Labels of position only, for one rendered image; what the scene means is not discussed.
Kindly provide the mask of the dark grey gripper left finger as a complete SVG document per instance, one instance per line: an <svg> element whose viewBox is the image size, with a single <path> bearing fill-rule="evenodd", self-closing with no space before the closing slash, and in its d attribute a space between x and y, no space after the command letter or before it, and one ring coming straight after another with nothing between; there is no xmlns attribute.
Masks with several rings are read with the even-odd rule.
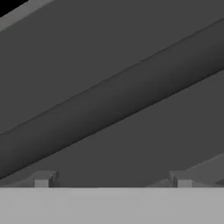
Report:
<svg viewBox="0 0 224 224"><path fill-rule="evenodd" d="M60 185L59 178L60 175L58 171L35 171L27 178L22 178L21 180L10 184L3 184L3 187L58 187Z"/></svg>

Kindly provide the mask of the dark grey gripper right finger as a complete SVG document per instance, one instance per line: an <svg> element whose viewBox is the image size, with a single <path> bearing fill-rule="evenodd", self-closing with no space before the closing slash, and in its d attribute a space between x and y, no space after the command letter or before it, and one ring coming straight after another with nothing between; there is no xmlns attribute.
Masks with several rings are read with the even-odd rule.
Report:
<svg viewBox="0 0 224 224"><path fill-rule="evenodd" d="M200 178L192 177L187 171L170 171L169 181L172 187L177 188L193 188L193 187L221 187L211 181L201 180Z"/></svg>

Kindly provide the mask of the dark grey dishwasher door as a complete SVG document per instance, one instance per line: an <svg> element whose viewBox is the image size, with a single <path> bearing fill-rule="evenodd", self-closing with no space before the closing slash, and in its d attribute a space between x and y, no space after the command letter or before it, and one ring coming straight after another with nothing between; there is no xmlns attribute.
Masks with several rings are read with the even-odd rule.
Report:
<svg viewBox="0 0 224 224"><path fill-rule="evenodd" d="M224 18L224 0L53 0L0 32L0 135ZM5 178L145 186L224 151L224 71Z"/></svg>

